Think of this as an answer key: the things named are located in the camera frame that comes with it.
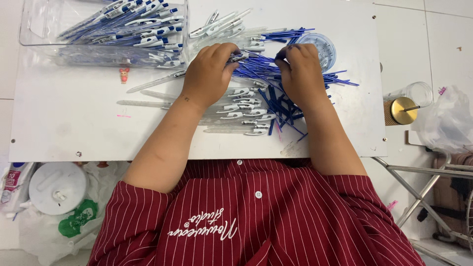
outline person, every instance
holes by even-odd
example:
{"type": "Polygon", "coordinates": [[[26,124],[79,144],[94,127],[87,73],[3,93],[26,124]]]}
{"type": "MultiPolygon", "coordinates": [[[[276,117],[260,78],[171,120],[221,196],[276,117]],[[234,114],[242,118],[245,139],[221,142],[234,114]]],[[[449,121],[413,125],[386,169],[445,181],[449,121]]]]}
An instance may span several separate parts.
{"type": "Polygon", "coordinates": [[[345,134],[313,44],[275,60],[304,113],[310,159],[188,160],[200,118],[238,67],[226,65],[232,53],[235,44],[214,44],[189,65],[117,184],[88,265],[424,265],[345,134]]]}

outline white table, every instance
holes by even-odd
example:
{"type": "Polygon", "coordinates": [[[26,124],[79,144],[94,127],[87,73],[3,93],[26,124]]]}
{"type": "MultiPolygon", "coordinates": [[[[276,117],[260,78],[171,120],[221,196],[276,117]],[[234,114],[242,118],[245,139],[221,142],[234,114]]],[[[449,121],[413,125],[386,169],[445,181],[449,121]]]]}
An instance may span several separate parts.
{"type": "MultiPolygon", "coordinates": [[[[327,91],[343,127],[359,156],[387,156],[374,6],[345,1],[315,4],[303,0],[241,0],[237,5],[191,1],[190,28],[203,25],[217,8],[227,14],[248,7],[254,10],[244,18],[247,27],[315,27],[316,32],[331,39],[337,49],[337,62],[330,71],[348,69],[341,77],[360,84],[331,85],[327,91]]],[[[280,48],[280,44],[267,44],[264,54],[273,57],[280,48]]],[[[132,69],[127,84],[122,85],[118,68],[56,66],[22,48],[12,123],[15,143],[10,145],[9,160],[132,160],[166,112],[120,106],[116,101],[152,100],[125,91],[166,73],[132,69]]],[[[179,80],[153,90],[177,95],[181,87],[179,80]]],[[[302,121],[297,121],[296,127],[306,131],[302,121]]],[[[204,128],[197,128],[190,159],[308,157],[307,138],[295,144],[300,134],[288,126],[283,127],[281,142],[276,130],[272,136],[252,137],[204,133],[204,128]]]]}

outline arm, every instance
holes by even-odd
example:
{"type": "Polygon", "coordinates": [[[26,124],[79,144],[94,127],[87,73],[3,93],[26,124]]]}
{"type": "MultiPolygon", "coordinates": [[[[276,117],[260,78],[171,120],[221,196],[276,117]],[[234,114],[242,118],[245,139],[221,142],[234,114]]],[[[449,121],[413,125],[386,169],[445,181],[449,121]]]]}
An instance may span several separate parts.
{"type": "Polygon", "coordinates": [[[281,69],[282,84],[288,97],[304,113],[314,168],[322,175],[366,175],[325,92],[315,46],[286,46],[276,55],[275,63],[281,69]]]}
{"type": "Polygon", "coordinates": [[[238,63],[225,65],[231,53],[240,53],[235,44],[202,48],[187,69],[181,95],[136,155],[125,183],[162,193],[174,189],[184,172],[200,118],[225,93],[238,67],[238,63]]]}

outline tile floor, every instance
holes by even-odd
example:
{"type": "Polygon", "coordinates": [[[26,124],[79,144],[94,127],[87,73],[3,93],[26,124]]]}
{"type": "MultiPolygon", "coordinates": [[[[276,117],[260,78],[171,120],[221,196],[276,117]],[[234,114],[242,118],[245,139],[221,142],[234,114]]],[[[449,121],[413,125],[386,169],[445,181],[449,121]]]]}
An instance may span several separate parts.
{"type": "MultiPolygon", "coordinates": [[[[376,4],[377,33],[380,61],[383,65],[383,92],[387,93],[406,85],[423,81],[433,86],[438,98],[439,87],[456,84],[473,99],[473,1],[471,0],[352,0],[376,4]]],[[[13,108],[15,76],[19,44],[18,29],[5,27],[17,25],[22,1],[8,1],[8,12],[0,16],[0,35],[7,41],[0,43],[0,167],[5,165],[10,142],[11,112],[13,108]]],[[[405,145],[404,131],[411,126],[386,128],[390,164],[429,167],[432,155],[420,146],[405,145]]],[[[373,184],[385,204],[393,200],[399,204],[393,209],[394,218],[402,215],[404,208],[413,200],[377,162],[362,159],[373,184]]],[[[401,173],[406,181],[420,190],[427,176],[401,173]]],[[[18,248],[18,228],[11,221],[0,218],[0,249],[18,248]]],[[[405,234],[412,239],[429,238],[435,230],[432,220],[423,223],[409,219],[403,226],[405,234]]],[[[39,265],[34,256],[22,251],[0,252],[2,265],[39,265]]],[[[66,259],[70,265],[84,265],[87,255],[66,259]]]]}

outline white embroidered logo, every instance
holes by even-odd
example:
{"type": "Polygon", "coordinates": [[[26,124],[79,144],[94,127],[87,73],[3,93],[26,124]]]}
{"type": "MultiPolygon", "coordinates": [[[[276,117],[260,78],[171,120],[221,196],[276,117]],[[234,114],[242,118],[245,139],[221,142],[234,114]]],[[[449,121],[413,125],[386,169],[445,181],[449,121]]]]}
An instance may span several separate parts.
{"type": "MultiPolygon", "coordinates": [[[[187,237],[196,237],[197,235],[208,235],[209,233],[210,234],[215,234],[215,233],[219,233],[220,234],[220,240],[224,240],[225,238],[229,238],[231,239],[235,233],[237,232],[238,230],[238,227],[235,227],[235,230],[233,231],[233,227],[235,225],[235,222],[237,221],[237,219],[233,219],[233,222],[231,223],[230,225],[230,228],[228,229],[227,231],[227,226],[228,226],[228,221],[225,221],[225,226],[223,225],[213,225],[212,224],[218,220],[218,218],[220,218],[222,216],[222,213],[223,213],[223,208],[219,209],[219,210],[216,210],[214,212],[211,212],[211,213],[204,213],[204,212],[201,212],[201,214],[198,214],[198,215],[194,215],[192,216],[191,218],[189,218],[189,221],[190,223],[193,223],[195,222],[195,227],[197,227],[197,225],[199,225],[199,223],[203,220],[207,220],[207,222],[209,223],[209,225],[211,225],[210,227],[201,227],[201,228],[196,228],[196,229],[185,229],[185,230],[182,230],[182,229],[176,229],[175,231],[169,231],[167,234],[169,236],[178,236],[178,237],[181,237],[181,236],[187,236],[187,237]]],[[[185,228],[188,228],[190,227],[192,224],[190,224],[189,222],[186,222],[184,223],[184,227],[185,228]]]]}

